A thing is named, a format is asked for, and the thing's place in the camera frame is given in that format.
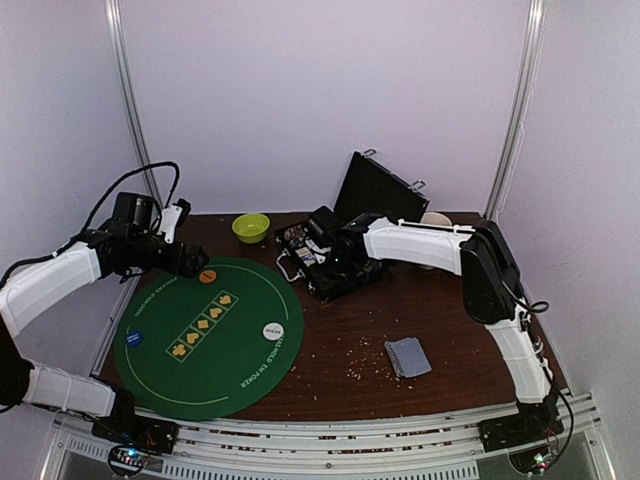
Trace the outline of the black poker chip case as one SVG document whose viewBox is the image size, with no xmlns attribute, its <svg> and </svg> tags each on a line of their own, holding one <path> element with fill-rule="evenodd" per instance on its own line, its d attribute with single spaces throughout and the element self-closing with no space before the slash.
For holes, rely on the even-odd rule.
<svg viewBox="0 0 640 480">
<path fill-rule="evenodd" d="M 418 222 L 429 200 L 426 183 L 408 183 L 374 160 L 376 151 L 354 152 L 337 200 L 302 221 L 274 232 L 276 265 L 284 278 L 302 280 L 323 303 L 383 278 L 388 267 L 364 246 L 368 226 L 379 218 Z"/>
</svg>

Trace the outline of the orange big blind button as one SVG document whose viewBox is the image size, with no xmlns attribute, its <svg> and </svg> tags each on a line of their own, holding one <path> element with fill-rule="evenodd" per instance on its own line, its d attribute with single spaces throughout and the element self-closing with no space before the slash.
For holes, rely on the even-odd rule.
<svg viewBox="0 0 640 480">
<path fill-rule="evenodd" d="M 206 269 L 199 274 L 199 281 L 202 284 L 212 284 L 217 279 L 217 272 L 215 270 Z"/>
</svg>

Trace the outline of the blue small blind button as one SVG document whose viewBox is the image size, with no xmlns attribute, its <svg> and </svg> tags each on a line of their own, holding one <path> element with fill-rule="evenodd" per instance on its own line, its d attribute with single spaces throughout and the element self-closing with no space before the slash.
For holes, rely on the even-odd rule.
<svg viewBox="0 0 640 480">
<path fill-rule="evenodd" d="M 125 336 L 126 346 L 129 348 L 135 348 L 141 344 L 143 338 L 143 333 L 140 331 L 128 332 Z"/>
</svg>

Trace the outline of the white dealer button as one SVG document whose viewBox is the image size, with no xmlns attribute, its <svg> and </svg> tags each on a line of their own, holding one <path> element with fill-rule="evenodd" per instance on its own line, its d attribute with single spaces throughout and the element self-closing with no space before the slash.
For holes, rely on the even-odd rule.
<svg viewBox="0 0 640 480">
<path fill-rule="evenodd" d="M 268 323 L 262 330 L 264 338 L 269 341 L 280 340 L 284 336 L 284 333 L 284 326 L 277 322 Z"/>
</svg>

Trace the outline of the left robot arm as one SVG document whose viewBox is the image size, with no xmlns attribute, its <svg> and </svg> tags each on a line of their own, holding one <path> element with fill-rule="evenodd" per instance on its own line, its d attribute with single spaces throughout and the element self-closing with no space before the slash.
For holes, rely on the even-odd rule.
<svg viewBox="0 0 640 480">
<path fill-rule="evenodd" d="M 20 404 L 73 411 L 104 423 L 123 444 L 144 433 L 133 395 L 99 380 L 24 356 L 16 339 L 47 312 L 112 275 L 159 270 L 193 279 L 209 260 L 204 248 L 161 235 L 129 239 L 92 231 L 68 248 L 18 262 L 1 280 L 1 409 Z"/>
</svg>

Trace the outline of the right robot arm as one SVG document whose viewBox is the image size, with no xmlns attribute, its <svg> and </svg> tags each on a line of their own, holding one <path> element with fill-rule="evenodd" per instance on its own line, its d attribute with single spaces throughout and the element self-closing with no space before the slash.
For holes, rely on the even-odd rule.
<svg viewBox="0 0 640 480">
<path fill-rule="evenodd" d="M 530 442 L 546 435 L 558 418 L 559 393 L 532 318 L 547 310 L 528 304 L 520 271 L 506 240 L 491 220 L 475 226 L 438 226 L 362 213 L 341 222 L 329 210 L 306 223 L 308 247 L 320 255 L 320 276 L 341 294 L 368 284 L 387 260 L 450 272 L 462 281 L 467 315 L 496 342 L 511 375 L 517 412 L 482 422 L 490 440 Z"/>
</svg>

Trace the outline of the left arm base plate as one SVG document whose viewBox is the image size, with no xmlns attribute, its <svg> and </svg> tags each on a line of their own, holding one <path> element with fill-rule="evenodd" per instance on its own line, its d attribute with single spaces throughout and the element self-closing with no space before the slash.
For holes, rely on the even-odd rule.
<svg viewBox="0 0 640 480">
<path fill-rule="evenodd" d="M 135 416 L 130 426 L 117 426 L 110 419 L 93 422 L 93 436 L 113 443 L 135 447 L 148 453 L 171 454 L 179 433 L 175 422 L 150 417 Z"/>
</svg>

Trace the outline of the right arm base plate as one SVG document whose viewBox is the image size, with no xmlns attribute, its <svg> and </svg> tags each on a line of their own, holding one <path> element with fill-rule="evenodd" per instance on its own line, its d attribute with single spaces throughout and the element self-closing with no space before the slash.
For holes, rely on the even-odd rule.
<svg viewBox="0 0 640 480">
<path fill-rule="evenodd" d="M 545 440 L 549 432 L 561 434 L 560 418 L 548 422 L 520 414 L 483 420 L 478 423 L 480 440 L 485 452 L 498 451 Z"/>
</svg>

